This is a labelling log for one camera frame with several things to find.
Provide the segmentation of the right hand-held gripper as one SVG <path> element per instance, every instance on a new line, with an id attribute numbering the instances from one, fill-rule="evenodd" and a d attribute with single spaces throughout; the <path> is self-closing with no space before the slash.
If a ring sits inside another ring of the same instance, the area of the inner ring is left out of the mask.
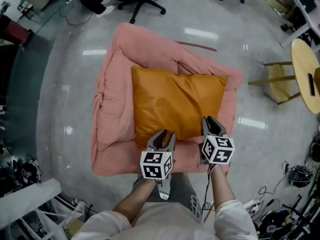
<path id="1" fill-rule="evenodd" d="M 202 135 L 203 143 L 200 146 L 200 163 L 205 165 L 229 165 L 235 153 L 235 143 L 227 135 L 225 127 L 211 116 L 203 117 Z"/>

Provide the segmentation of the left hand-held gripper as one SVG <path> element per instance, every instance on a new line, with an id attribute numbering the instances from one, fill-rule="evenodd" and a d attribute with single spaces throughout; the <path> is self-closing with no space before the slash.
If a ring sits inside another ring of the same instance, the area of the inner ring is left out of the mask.
<path id="1" fill-rule="evenodd" d="M 168 178 L 174 166 L 174 150 L 176 133 L 172 132 L 163 146 L 167 130 L 161 130 L 147 142 L 146 150 L 141 153 L 140 168 L 144 179 L 152 180 L 162 186 L 162 181 Z"/>

